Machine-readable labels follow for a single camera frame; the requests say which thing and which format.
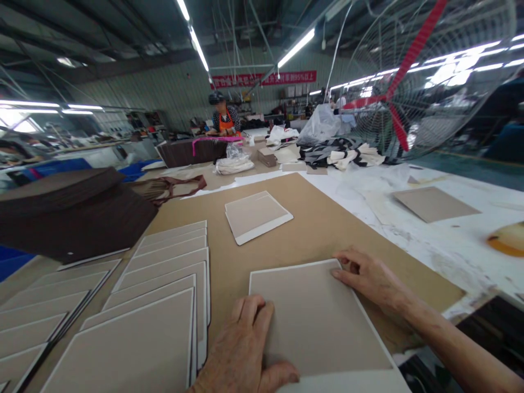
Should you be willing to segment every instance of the person's right hand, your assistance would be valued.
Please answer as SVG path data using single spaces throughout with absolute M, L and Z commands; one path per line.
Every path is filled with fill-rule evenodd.
M 416 296 L 377 258 L 367 255 L 353 246 L 333 255 L 344 270 L 333 270 L 337 280 L 356 289 L 378 306 L 402 313 Z

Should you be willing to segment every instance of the hand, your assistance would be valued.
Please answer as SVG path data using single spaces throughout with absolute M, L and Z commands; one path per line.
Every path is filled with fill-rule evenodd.
M 298 382 L 299 372 L 291 363 L 281 362 L 262 370 L 262 354 L 274 310 L 273 303 L 266 304 L 260 295 L 237 300 L 188 393 L 266 393 Z
M 344 270 L 331 274 L 382 308 L 402 314 L 417 299 L 380 259 L 354 247 L 335 253 L 333 258 Z

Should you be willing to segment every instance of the orange object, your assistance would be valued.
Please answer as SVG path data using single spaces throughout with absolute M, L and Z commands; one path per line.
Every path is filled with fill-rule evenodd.
M 504 254 L 524 257 L 524 221 L 498 229 L 486 242 Z

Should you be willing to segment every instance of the white table surface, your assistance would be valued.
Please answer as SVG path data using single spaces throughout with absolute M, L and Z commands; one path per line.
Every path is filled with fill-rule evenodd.
M 524 293 L 524 260 L 505 255 L 486 243 L 487 237 L 498 228 L 524 221 L 524 193 L 432 169 L 409 170 L 421 184 L 406 183 L 402 189 L 436 186 L 482 214 L 427 224 L 396 202 L 389 192 L 371 192 L 372 200 L 366 200 L 363 195 L 370 197 L 370 194 L 348 186 L 345 173 L 335 168 L 328 168 L 327 176 L 300 174 L 382 236 L 465 290 L 466 296 L 443 313 L 446 318 L 471 314 L 479 307 L 479 301 L 494 291 L 505 293 L 512 303 L 524 308 L 515 295 Z M 292 172 L 279 170 L 238 177 L 233 184 L 213 191 L 200 190 L 189 198 L 289 173 Z M 513 206 L 508 209 L 492 203 Z M 389 224 L 383 224 L 378 217 Z

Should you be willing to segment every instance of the red fan blade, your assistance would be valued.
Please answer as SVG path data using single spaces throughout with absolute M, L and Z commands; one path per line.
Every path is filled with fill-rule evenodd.
M 373 97 L 367 97 L 367 98 L 359 98 L 357 100 L 351 101 L 344 105 L 344 109 L 358 109 L 363 108 L 364 106 L 368 106 L 374 103 L 377 103 L 379 101 L 383 101 L 386 99 L 386 96 L 382 94 L 381 96 L 373 96 Z
M 402 125 L 397 109 L 392 103 L 389 103 L 389 110 L 391 111 L 391 117 L 393 119 L 393 128 L 395 129 L 395 134 L 397 134 L 398 141 L 400 142 L 400 145 L 402 146 L 404 151 L 409 151 L 408 135 L 404 130 L 404 126 Z
M 395 93 L 395 90 L 397 90 L 397 87 L 399 86 L 400 82 L 402 82 L 402 79 L 404 79 L 406 73 L 411 68 L 416 58 L 419 57 L 420 52 L 426 45 L 427 39 L 430 37 L 431 33 L 433 33 L 438 20 L 442 16 L 444 8 L 446 8 L 446 4 L 447 0 L 437 0 L 437 3 L 422 25 L 419 34 L 416 36 L 415 40 L 409 47 L 409 50 L 406 53 L 406 56 L 404 57 L 404 60 L 402 61 L 402 64 L 397 71 L 395 78 L 393 79 L 393 82 L 391 83 L 391 86 L 389 86 L 388 92 L 386 93 L 388 100 L 391 99 Z

